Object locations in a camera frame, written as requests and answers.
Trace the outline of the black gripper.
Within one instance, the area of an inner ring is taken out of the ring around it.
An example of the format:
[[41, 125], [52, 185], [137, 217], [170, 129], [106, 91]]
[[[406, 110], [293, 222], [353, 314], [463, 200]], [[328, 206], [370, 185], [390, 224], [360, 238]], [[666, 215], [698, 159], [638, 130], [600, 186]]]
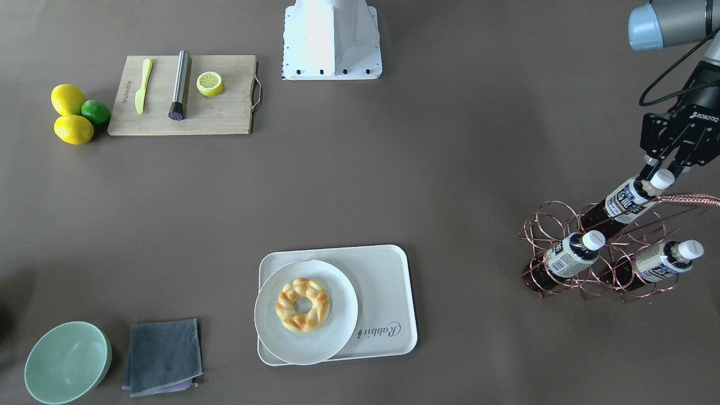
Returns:
[[640, 146], [646, 155], [640, 178], [650, 181], [674, 153], [673, 175], [678, 178], [694, 165], [705, 165], [719, 152], [719, 67], [700, 61], [685, 94], [664, 114], [643, 117]]

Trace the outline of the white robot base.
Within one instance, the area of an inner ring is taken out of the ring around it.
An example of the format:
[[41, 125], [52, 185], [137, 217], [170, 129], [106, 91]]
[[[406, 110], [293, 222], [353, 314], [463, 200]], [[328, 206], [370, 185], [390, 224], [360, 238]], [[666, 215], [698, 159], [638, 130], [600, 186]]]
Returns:
[[381, 78], [376, 8], [365, 1], [296, 1], [285, 8], [284, 80]]

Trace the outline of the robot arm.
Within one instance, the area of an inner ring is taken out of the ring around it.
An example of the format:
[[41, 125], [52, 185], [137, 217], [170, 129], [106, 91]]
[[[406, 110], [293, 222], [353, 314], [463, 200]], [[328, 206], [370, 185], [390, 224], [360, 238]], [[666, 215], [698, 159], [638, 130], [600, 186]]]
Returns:
[[674, 177], [694, 165], [704, 166], [719, 148], [719, 5], [717, 1], [651, 1], [628, 18], [628, 41], [635, 51], [650, 51], [710, 42], [681, 90], [661, 97], [674, 99], [663, 114], [643, 116], [640, 146], [646, 153], [641, 179], [650, 179], [673, 156]]

